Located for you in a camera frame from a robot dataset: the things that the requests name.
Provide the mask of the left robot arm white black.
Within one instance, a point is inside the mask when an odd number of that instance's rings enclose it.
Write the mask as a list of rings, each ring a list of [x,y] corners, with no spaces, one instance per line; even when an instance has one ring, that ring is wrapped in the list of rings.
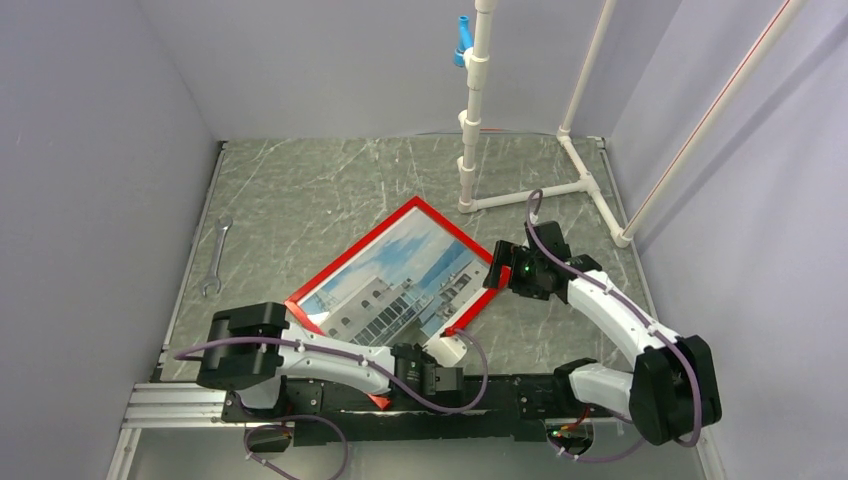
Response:
[[[461,368],[445,367],[421,346],[362,346],[311,332],[286,319],[287,309],[267,302],[213,315],[196,383],[236,392],[258,417],[272,420],[287,406],[285,377],[329,381],[366,395],[413,391],[429,402],[457,408],[464,402]]]

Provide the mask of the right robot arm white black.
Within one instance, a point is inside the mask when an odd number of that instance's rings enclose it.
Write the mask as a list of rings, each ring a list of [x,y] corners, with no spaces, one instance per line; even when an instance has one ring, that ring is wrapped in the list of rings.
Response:
[[[632,422],[652,445],[693,442],[721,420],[713,356],[698,335],[683,337],[627,297],[587,254],[574,255],[555,221],[525,226],[523,245],[496,242],[486,288],[520,297],[557,297],[592,321],[623,353],[628,368],[593,359],[566,363],[552,375],[551,401],[574,415],[597,406]]]

